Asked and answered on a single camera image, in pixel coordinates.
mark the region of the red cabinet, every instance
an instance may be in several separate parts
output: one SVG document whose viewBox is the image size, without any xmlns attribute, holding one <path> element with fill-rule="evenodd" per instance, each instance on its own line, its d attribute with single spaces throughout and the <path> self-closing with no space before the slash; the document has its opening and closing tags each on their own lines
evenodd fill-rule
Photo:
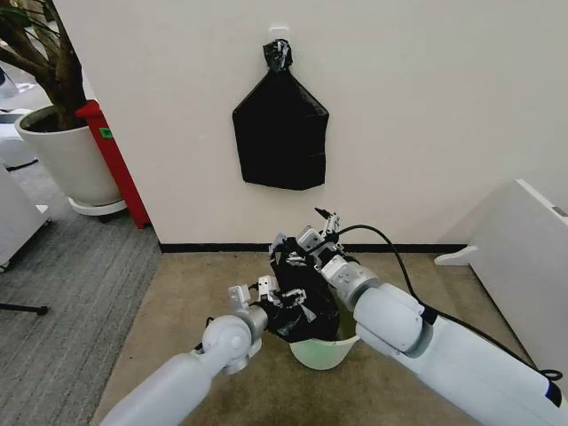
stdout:
<svg viewBox="0 0 568 426">
<path fill-rule="evenodd" d="M 113 134 L 108 128 L 107 120 L 100 111 L 99 103 L 96 100 L 90 100 L 85 106 L 79 108 L 75 115 L 84 118 L 89 125 L 92 136 L 99 146 L 99 150 L 113 175 L 114 181 L 128 206 L 136 226 L 143 228 L 145 225 L 150 224 L 150 217 L 134 185 L 132 176 L 124 163 L 121 152 L 118 150 Z"/>
</svg>

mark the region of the gray carpet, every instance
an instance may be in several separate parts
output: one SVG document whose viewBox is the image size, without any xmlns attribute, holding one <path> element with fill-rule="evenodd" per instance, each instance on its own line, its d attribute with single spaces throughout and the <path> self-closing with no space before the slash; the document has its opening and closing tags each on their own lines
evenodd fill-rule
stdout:
<svg viewBox="0 0 568 426">
<path fill-rule="evenodd" d="M 128 215 L 76 214 L 40 164 L 12 172 L 42 228 L 0 274 L 0 302 L 50 313 L 0 312 L 0 425 L 86 425 L 154 275 L 154 231 Z"/>
</svg>

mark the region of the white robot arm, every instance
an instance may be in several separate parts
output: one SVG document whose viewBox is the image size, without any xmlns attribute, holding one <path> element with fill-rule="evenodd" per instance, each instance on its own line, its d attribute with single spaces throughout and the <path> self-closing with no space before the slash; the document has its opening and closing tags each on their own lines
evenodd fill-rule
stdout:
<svg viewBox="0 0 568 426">
<path fill-rule="evenodd" d="M 325 216 L 327 224 L 322 232 L 308 226 L 292 239 L 297 251 L 289 254 L 288 262 L 305 262 L 335 289 L 353 311 L 356 332 L 363 342 L 394 358 L 482 424 L 568 425 L 566 400 L 542 372 L 408 293 L 381 283 L 371 271 L 343 253 L 336 238 L 339 217 L 327 212 Z M 298 288 L 277 293 L 273 277 L 262 277 L 257 285 L 259 297 L 252 306 L 246 286 L 230 288 L 235 314 L 211 322 L 203 335 L 202 347 L 168 361 L 121 401 L 101 424 L 180 424 L 205 398 L 216 374 L 221 370 L 232 374 L 247 365 L 260 349 L 264 329 L 268 327 L 281 337 L 290 337 L 282 318 L 286 323 L 288 315 L 297 311 L 290 308 L 310 311 L 302 306 L 306 292 Z M 288 322 L 300 323 L 297 319 Z M 308 323 L 315 321 L 308 319 L 304 327 L 309 327 Z"/>
</svg>

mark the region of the white plant pot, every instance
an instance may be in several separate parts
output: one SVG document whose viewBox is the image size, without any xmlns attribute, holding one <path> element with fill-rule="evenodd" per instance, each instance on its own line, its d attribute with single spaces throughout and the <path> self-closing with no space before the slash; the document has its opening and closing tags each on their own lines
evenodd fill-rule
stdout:
<svg viewBox="0 0 568 426">
<path fill-rule="evenodd" d="M 118 202 L 121 194 L 88 126 L 52 133 L 26 130 L 53 109 L 48 106 L 23 116 L 15 123 L 16 131 L 67 197 L 88 206 Z"/>
</svg>

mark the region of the green label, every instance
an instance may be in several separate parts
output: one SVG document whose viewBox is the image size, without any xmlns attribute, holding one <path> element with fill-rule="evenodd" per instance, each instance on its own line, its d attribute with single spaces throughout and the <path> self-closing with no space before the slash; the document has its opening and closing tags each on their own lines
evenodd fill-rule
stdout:
<svg viewBox="0 0 568 426">
<path fill-rule="evenodd" d="M 113 132 L 110 131 L 110 129 L 108 127 L 101 127 L 99 128 L 100 131 L 100 136 L 102 136 L 104 139 L 112 139 L 113 138 Z"/>
</svg>

